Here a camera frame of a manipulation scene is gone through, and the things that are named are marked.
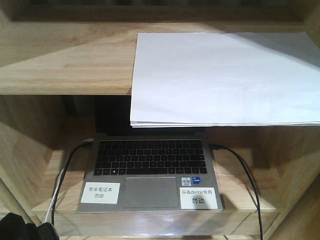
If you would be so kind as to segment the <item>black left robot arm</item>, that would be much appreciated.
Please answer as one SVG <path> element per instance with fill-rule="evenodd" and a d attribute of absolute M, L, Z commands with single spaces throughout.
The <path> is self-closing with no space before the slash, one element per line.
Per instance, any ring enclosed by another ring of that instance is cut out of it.
<path fill-rule="evenodd" d="M 34 223 L 25 223 L 22 216 L 8 213 L 0 220 L 1 240 L 59 240 L 55 227 L 45 222 L 40 226 Z"/>

